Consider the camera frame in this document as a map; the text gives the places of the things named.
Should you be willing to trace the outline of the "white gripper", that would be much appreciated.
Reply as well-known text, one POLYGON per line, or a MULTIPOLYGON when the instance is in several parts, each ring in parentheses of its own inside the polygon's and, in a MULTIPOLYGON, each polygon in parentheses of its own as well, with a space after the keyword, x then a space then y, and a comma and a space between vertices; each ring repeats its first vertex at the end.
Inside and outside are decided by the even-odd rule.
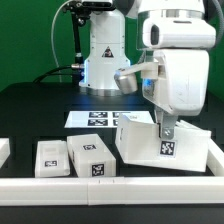
POLYGON ((160 107, 154 110, 160 138, 171 140, 177 116, 196 116, 202 110, 209 55, 206 50, 163 49, 153 56, 158 61, 158 74, 143 79, 142 93, 160 107))

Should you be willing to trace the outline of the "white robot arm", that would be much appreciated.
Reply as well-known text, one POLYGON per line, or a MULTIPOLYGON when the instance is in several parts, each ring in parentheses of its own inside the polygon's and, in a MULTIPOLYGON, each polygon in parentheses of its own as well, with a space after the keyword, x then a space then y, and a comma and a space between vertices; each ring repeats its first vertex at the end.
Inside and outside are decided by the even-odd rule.
POLYGON ((90 11, 90 55, 81 85, 96 93, 133 92, 155 106, 160 136, 181 115, 200 113, 208 51, 224 36, 224 0, 81 0, 90 11))

